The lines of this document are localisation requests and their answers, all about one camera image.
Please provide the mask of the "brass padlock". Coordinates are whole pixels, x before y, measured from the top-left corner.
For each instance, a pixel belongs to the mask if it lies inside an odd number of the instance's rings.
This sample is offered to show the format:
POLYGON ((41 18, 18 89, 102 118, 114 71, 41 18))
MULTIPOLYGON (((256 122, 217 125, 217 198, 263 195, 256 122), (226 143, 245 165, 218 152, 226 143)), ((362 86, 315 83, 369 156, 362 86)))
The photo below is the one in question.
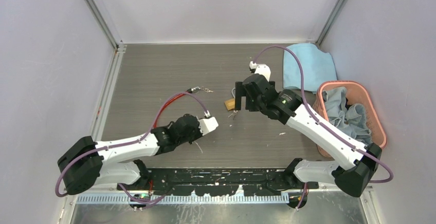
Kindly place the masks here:
POLYGON ((235 88, 231 90, 231 95, 232 98, 224 102, 225 107, 228 111, 235 109, 235 88))

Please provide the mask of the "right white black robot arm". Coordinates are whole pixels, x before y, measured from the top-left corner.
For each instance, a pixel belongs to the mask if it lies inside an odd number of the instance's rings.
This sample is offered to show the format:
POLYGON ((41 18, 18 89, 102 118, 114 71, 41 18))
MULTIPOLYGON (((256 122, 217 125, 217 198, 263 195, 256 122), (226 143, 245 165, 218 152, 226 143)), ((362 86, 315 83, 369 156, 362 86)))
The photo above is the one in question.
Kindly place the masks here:
POLYGON ((322 118, 304 98, 290 89, 277 91, 272 81, 255 73, 235 83, 235 109, 259 111, 271 120, 293 128, 322 147, 332 161, 309 161, 296 158, 287 168, 285 181, 291 188, 306 182, 335 184, 344 193, 359 197, 381 164, 382 149, 366 145, 346 135, 322 118))

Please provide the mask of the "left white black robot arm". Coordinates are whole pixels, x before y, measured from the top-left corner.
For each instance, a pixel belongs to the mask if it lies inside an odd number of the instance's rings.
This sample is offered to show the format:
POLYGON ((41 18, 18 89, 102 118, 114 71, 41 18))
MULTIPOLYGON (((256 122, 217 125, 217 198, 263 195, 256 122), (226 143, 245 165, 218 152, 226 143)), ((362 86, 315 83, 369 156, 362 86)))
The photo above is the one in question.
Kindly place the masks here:
POLYGON ((215 117, 198 118, 185 114, 175 122, 135 137, 113 141, 82 137, 58 159, 61 175, 55 194, 58 197, 77 195, 96 185, 113 183, 145 189, 150 183, 150 175, 138 158, 172 152, 217 127, 215 117))

